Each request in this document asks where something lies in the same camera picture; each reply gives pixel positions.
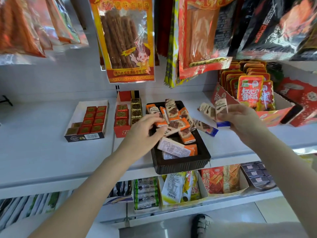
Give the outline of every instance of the person's right hand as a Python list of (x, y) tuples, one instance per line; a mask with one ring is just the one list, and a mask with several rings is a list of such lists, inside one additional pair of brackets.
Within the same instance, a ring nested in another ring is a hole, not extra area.
[(222, 121), (229, 121), (231, 129), (250, 148), (252, 148), (254, 138), (269, 132), (256, 112), (243, 104), (228, 105), (228, 113), (219, 113), (217, 118)]

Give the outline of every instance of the black plastic tray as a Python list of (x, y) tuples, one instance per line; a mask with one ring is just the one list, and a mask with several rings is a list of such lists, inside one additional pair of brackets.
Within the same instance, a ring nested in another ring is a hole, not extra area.
[[(184, 104), (182, 101), (175, 101), (175, 103), (179, 110), (181, 110), (184, 107)], [(160, 108), (161, 106), (165, 107), (165, 102), (158, 102), (154, 104), (158, 108)], [(152, 129), (150, 129), (150, 136), (155, 133), (156, 129), (157, 127), (153, 127)], [(183, 171), (190, 171), (190, 170), (202, 169), (206, 166), (206, 164), (210, 161), (210, 158), (211, 158), (208, 152), (208, 149), (205, 146), (197, 130), (194, 130), (192, 134), (196, 139), (196, 142), (192, 144), (197, 144), (197, 149), (198, 149), (198, 155), (196, 156), (164, 160), (162, 151), (157, 149), (159, 143), (157, 143), (154, 146), (154, 148), (151, 149), (153, 164), (154, 164), (155, 172), (157, 174), (165, 175), (165, 174), (171, 174), (171, 173), (177, 173), (177, 172), (183, 172)], [(177, 133), (168, 136), (168, 138), (179, 139), (179, 142), (182, 143)]]

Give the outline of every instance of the forearm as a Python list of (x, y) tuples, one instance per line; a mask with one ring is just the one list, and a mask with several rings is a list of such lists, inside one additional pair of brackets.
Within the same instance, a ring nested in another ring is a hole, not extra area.
[(255, 137), (251, 148), (273, 176), (308, 235), (317, 237), (317, 173), (271, 132)]
[(110, 191), (132, 164), (127, 157), (123, 151), (107, 157), (29, 238), (85, 238)]

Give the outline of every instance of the black and white shoe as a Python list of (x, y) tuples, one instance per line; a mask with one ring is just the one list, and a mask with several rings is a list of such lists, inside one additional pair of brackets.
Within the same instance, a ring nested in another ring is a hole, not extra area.
[(191, 238), (205, 237), (206, 229), (213, 220), (208, 215), (198, 214), (192, 222)]

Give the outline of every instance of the floor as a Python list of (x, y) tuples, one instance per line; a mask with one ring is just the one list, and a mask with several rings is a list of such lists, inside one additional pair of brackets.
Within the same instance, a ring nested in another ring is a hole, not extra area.
[[(298, 221), (284, 197), (232, 206), (206, 212), (212, 219), (226, 222), (276, 223)], [(120, 230), (120, 237), (127, 238), (189, 238), (192, 216), (183, 216), (161, 222)]]

